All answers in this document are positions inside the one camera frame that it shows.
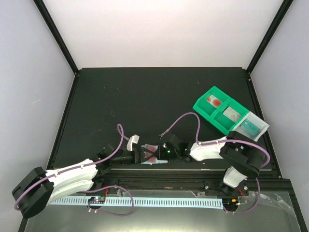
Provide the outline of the red dotted card from holder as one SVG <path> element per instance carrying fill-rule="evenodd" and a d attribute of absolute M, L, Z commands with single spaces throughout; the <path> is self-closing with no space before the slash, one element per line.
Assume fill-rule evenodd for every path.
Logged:
<path fill-rule="evenodd" d="M 149 145 L 149 144 L 145 144 L 144 145 L 145 149 L 149 150 L 150 152 L 145 151 L 145 158 L 148 159 L 153 153 L 156 152 L 156 150 L 158 149 L 157 145 Z M 157 158 L 156 156 L 152 156 L 151 158 L 149 158 L 146 162 L 150 162 L 152 164 L 157 162 Z"/>

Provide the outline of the black leather card holder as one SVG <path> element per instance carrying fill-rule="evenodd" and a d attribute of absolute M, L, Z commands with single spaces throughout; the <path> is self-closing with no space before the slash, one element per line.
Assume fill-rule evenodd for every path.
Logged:
<path fill-rule="evenodd" d="M 142 145 L 141 164 L 166 164 L 168 159 L 163 155 L 163 149 L 160 145 Z"/>

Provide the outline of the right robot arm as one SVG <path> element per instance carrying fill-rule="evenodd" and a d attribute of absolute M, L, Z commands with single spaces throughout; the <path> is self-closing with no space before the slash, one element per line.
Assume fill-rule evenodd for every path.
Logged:
<path fill-rule="evenodd" d="M 232 194 L 246 178 L 257 178 L 261 168 L 270 162 L 270 155 L 263 147 L 237 131 L 217 140 L 195 143 L 185 143 L 172 134 L 152 156 L 157 160 L 225 160 L 230 167 L 219 183 L 220 191 L 225 195 Z"/>

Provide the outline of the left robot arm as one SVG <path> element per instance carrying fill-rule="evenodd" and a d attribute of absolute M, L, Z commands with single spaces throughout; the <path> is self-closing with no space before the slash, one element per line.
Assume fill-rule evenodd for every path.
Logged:
<path fill-rule="evenodd" d="M 133 146 L 132 150 L 108 145 L 91 159 L 60 169 L 37 167 L 13 189 L 14 208 L 24 218 L 39 214 L 50 203 L 75 193 L 98 193 L 104 175 L 120 165 L 144 163 L 155 156 L 156 148 Z"/>

